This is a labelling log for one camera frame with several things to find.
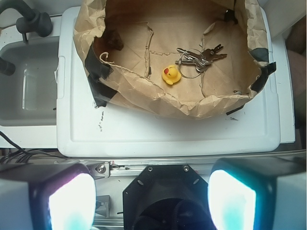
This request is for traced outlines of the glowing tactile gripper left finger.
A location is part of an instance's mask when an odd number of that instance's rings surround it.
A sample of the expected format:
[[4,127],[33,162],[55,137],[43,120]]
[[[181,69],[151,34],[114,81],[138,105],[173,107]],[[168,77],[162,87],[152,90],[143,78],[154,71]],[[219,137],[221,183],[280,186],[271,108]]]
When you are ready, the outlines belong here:
[[95,204],[94,179],[81,163],[0,166],[2,230],[89,230]]

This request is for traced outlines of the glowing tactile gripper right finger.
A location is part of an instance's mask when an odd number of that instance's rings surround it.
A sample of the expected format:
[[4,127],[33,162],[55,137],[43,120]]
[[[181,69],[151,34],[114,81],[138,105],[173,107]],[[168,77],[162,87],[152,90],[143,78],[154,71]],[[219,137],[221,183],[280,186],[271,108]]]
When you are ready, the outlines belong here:
[[208,205],[219,230],[305,230],[306,159],[221,158],[209,177]]

